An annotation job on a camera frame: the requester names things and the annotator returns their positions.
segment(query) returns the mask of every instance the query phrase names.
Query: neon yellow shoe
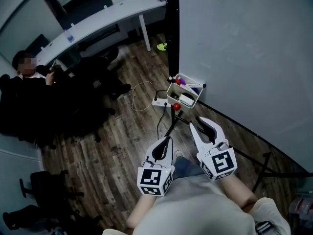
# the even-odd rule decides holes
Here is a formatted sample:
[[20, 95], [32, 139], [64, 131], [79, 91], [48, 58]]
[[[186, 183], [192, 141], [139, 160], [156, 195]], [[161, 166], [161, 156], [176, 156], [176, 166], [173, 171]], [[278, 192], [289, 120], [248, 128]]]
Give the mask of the neon yellow shoe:
[[158, 50], [161, 50], [161, 51], [166, 51], [167, 49], [167, 42], [164, 42], [162, 44], [159, 44], [156, 46]]

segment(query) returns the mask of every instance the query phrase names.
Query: hand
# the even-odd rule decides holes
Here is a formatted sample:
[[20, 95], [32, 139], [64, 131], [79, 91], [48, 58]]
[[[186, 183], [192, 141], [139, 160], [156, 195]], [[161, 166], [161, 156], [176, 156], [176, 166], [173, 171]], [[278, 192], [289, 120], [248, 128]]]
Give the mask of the hand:
[[53, 85], [54, 83], [54, 72], [49, 73], [46, 77], [45, 77], [45, 84], [47, 85]]

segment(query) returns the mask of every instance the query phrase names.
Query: black shoe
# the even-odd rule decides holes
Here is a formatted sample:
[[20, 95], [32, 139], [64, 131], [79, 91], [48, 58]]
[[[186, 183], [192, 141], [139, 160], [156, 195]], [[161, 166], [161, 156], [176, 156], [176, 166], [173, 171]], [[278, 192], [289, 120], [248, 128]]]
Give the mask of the black shoe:
[[110, 49], [109, 53], [105, 56], [109, 62], [112, 62], [118, 56], [118, 48], [114, 47]]
[[118, 90], [118, 92], [112, 93], [112, 94], [110, 95], [110, 98], [111, 98], [112, 100], [117, 100], [119, 96], [121, 96], [121, 95], [124, 94], [124, 93], [129, 92], [129, 91], [131, 90], [131, 88], [132, 88], [132, 86], [131, 86], [130, 84], [123, 84], [123, 85], [121, 86], [121, 88]]

